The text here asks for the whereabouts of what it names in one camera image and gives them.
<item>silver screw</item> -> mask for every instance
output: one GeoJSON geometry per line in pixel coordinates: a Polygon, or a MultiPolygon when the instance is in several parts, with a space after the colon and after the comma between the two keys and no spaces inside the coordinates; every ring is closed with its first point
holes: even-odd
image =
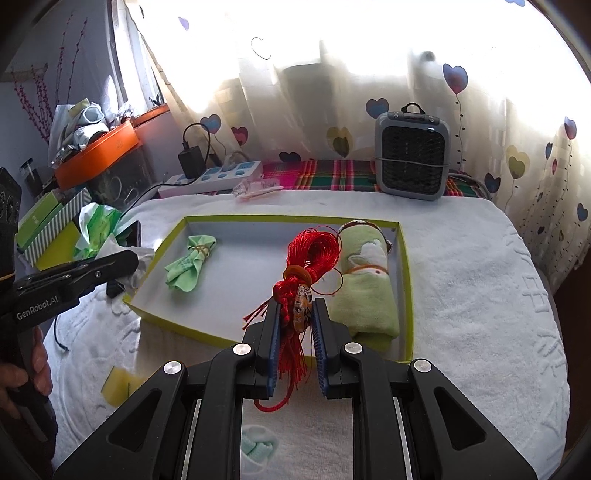
{"type": "Polygon", "coordinates": [[[179,362],[168,362],[164,365],[164,372],[168,375],[174,375],[181,371],[182,365],[179,362]]]}
{"type": "Polygon", "coordinates": [[[426,360],[417,360],[414,363],[414,368],[420,372],[426,374],[427,372],[431,371],[431,364],[426,360]]]}
{"type": "Polygon", "coordinates": [[[357,342],[349,342],[347,345],[345,345],[345,352],[351,353],[352,355],[357,355],[362,351],[363,347],[357,342]]]}
{"type": "Polygon", "coordinates": [[[237,355],[248,355],[251,352],[252,348],[248,343],[239,343],[234,345],[232,351],[237,355]]]}

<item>sheer curtain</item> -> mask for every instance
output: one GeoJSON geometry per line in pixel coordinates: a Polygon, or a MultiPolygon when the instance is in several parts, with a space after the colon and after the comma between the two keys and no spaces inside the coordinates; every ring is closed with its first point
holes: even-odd
{"type": "Polygon", "coordinates": [[[416,102],[554,290],[584,258],[591,86],[524,0],[125,3],[179,125],[206,123],[220,158],[370,159],[374,119],[416,102]]]}

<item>striped box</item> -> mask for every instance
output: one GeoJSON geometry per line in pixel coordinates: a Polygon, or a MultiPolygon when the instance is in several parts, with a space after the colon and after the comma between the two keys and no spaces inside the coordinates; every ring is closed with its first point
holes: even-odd
{"type": "Polygon", "coordinates": [[[25,250],[27,261],[31,265],[35,265],[39,257],[43,255],[43,252],[51,245],[51,242],[55,240],[57,235],[80,213],[81,208],[90,202],[92,202],[92,198],[86,189],[81,190],[80,193],[72,198],[61,212],[52,218],[51,222],[37,235],[29,248],[25,250]]]}

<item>space heater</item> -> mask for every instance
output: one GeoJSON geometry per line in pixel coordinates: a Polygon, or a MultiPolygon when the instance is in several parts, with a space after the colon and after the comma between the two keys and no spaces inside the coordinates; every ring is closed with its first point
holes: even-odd
{"type": "Polygon", "coordinates": [[[385,112],[375,123],[375,165],[383,192],[436,200],[445,191],[450,167],[449,127],[416,103],[385,112]],[[414,105],[419,113],[409,112],[414,105]]]}

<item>white power strip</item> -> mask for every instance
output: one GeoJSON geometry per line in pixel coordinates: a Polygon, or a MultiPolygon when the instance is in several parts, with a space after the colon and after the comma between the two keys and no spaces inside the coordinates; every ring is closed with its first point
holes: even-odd
{"type": "Polygon", "coordinates": [[[167,180],[174,186],[163,186],[158,189],[160,198],[174,197],[178,195],[191,195],[193,193],[217,192],[219,190],[231,190],[242,180],[258,180],[262,178],[262,163],[249,161],[235,164],[231,170],[222,171],[221,167],[209,168],[196,181],[187,185],[185,175],[175,175],[167,180]]]}

